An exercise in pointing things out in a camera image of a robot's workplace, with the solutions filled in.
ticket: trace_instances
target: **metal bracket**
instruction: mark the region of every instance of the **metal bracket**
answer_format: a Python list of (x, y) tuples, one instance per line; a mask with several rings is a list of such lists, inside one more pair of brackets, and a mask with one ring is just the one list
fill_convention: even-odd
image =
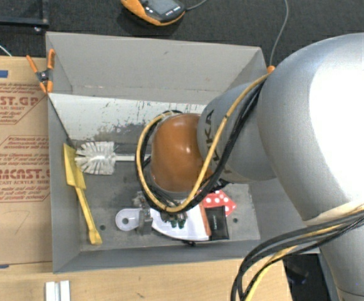
[(37, 33), (49, 26), (49, 0), (39, 0), (40, 18), (0, 16), (0, 24), (10, 26), (32, 26)]

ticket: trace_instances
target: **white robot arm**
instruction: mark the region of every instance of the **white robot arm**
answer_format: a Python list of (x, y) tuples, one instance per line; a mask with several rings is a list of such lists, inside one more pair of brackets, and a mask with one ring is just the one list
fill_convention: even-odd
[[(255, 97), (256, 103), (235, 139), (219, 179), (247, 184), (277, 177), (308, 225), (364, 205), (364, 33), (309, 45), (280, 63), (263, 85), (253, 85), (257, 85), (257, 90), (253, 88), (245, 95), (247, 102), (243, 100), (228, 117), (208, 171), (217, 170), (219, 153), (229, 146), (236, 120), (241, 118), (250, 97)], [(181, 150), (185, 152), (183, 158), (176, 140), (170, 142), (176, 147), (164, 145), (173, 134), (172, 129), (182, 121), (163, 124), (169, 130), (163, 139), (154, 138), (148, 167), (152, 186), (175, 199), (192, 189), (189, 179), (197, 177), (194, 167), (208, 156), (219, 126), (246, 87), (228, 90), (210, 102), (201, 115), (190, 116), (189, 122), (184, 120), (183, 124), (190, 126), (185, 130), (197, 136), (197, 143)], [(161, 156), (160, 150), (165, 148), (173, 154), (170, 160), (179, 162), (176, 171), (164, 167), (163, 161), (169, 155)], [(191, 175), (184, 173), (184, 161), (193, 162), (186, 168), (192, 171)], [(201, 176), (202, 184), (208, 176)], [(364, 226), (323, 245), (321, 252), (330, 266), (340, 300), (364, 301)]]

